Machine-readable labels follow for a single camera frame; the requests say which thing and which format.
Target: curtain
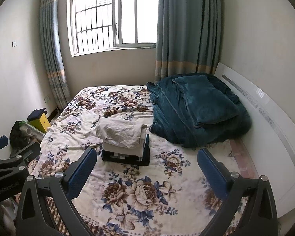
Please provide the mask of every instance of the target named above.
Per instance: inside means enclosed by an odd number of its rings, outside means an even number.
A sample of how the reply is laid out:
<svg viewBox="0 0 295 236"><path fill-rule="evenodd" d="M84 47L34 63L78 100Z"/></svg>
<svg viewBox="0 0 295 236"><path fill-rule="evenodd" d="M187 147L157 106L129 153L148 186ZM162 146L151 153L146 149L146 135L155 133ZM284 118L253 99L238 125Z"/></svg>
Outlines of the curtain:
<svg viewBox="0 0 295 236"><path fill-rule="evenodd" d="M58 35L58 0L41 0L41 44L49 83L57 106L64 109L71 100Z"/></svg>
<svg viewBox="0 0 295 236"><path fill-rule="evenodd" d="M214 74L221 0L159 0L155 82L168 75Z"/></svg>

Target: white headboard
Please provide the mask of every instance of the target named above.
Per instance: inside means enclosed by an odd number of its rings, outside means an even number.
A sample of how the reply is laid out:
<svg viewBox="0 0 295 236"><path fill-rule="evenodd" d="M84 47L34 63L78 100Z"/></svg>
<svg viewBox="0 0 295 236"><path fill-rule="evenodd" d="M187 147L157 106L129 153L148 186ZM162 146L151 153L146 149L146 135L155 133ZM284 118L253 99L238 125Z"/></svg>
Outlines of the white headboard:
<svg viewBox="0 0 295 236"><path fill-rule="evenodd" d="M269 178L278 218L295 208L295 124L261 89L218 64L215 76L240 98L252 127L242 137L259 175Z"/></svg>

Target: teal pillow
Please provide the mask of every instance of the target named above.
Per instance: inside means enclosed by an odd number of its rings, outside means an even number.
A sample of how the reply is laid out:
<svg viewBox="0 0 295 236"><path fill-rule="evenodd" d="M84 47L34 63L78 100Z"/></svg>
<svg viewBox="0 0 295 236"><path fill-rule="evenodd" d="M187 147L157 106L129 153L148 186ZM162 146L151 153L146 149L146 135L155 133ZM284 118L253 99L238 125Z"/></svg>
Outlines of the teal pillow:
<svg viewBox="0 0 295 236"><path fill-rule="evenodd" d="M205 75L182 76L172 79L183 93L187 111L194 127L216 124L239 114L237 106L216 89Z"/></svg>

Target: folded teal blanket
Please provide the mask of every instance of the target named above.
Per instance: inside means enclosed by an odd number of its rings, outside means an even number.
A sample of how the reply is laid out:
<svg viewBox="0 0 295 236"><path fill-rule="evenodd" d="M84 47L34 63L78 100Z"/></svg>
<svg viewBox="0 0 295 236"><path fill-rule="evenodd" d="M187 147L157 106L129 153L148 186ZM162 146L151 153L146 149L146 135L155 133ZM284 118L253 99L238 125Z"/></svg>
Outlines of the folded teal blanket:
<svg viewBox="0 0 295 236"><path fill-rule="evenodd" d="M202 147L245 134L249 114L238 97L214 75L192 73L147 83L154 109L150 127L186 148Z"/></svg>

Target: metal bolt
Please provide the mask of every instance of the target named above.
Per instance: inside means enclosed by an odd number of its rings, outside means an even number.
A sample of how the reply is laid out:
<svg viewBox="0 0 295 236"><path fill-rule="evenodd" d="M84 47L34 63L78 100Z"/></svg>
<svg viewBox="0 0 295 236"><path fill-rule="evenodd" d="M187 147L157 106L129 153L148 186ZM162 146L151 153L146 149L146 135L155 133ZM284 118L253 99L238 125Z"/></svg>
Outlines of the metal bolt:
<svg viewBox="0 0 295 236"><path fill-rule="evenodd" d="M56 178L60 178L60 177L62 177L63 175L64 175L63 172L57 172L57 173L55 174L55 177L56 177Z"/></svg>
<svg viewBox="0 0 295 236"><path fill-rule="evenodd" d="M262 175L261 176L261 180L267 182L268 181L268 178L265 175Z"/></svg>
<svg viewBox="0 0 295 236"><path fill-rule="evenodd" d="M233 178L239 178L239 173L236 172L236 171L233 171L230 175L231 175Z"/></svg>
<svg viewBox="0 0 295 236"><path fill-rule="evenodd" d="M28 176L28 177L26 178L26 180L29 181L29 182L32 181L33 179L34 179L33 176Z"/></svg>

